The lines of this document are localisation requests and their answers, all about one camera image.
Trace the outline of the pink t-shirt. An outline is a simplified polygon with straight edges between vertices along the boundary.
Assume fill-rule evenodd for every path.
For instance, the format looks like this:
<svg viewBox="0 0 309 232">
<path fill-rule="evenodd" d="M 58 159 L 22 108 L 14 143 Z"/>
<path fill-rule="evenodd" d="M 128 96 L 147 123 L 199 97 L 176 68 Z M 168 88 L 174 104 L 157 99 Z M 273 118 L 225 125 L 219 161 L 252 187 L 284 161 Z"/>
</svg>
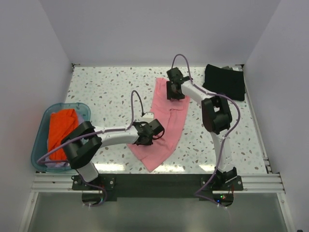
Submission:
<svg viewBox="0 0 309 232">
<path fill-rule="evenodd" d="M 176 149 L 185 125 L 189 102 L 188 96 L 182 100 L 168 100 L 167 80 L 156 79 L 150 112 L 154 113 L 155 119 L 164 127 L 165 133 L 150 146 L 128 145 L 131 152 L 148 171 L 152 172 L 156 169 Z"/>
</svg>

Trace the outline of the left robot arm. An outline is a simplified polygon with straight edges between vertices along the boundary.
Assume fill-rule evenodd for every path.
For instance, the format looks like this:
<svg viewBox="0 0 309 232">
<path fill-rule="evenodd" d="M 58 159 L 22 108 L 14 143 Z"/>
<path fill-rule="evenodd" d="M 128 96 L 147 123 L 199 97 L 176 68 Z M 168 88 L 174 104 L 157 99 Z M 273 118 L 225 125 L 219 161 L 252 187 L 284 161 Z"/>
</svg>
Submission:
<svg viewBox="0 0 309 232">
<path fill-rule="evenodd" d="M 88 189 L 96 189 L 100 178 L 92 158 L 100 148 L 118 144 L 149 146 L 164 133 L 165 129 L 157 119 L 111 128 L 95 127 L 85 121 L 61 141 L 60 148 L 70 167 L 82 177 L 83 184 Z"/>
</svg>

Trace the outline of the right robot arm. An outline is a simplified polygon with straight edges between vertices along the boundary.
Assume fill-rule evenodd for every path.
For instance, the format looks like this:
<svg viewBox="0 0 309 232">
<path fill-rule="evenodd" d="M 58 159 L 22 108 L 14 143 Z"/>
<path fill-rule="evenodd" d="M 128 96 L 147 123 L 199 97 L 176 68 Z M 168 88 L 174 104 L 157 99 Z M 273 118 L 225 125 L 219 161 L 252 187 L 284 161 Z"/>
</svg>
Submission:
<svg viewBox="0 0 309 232">
<path fill-rule="evenodd" d="M 221 190 L 232 185 L 237 177 L 232 161 L 229 134 L 240 121 L 240 110 L 229 97 L 208 92 L 195 84 L 190 76 L 183 76 L 178 68 L 167 71 L 167 99 L 182 100 L 189 97 L 201 106 L 204 128 L 211 134 L 215 155 L 215 170 L 201 189 L 214 183 Z"/>
</svg>

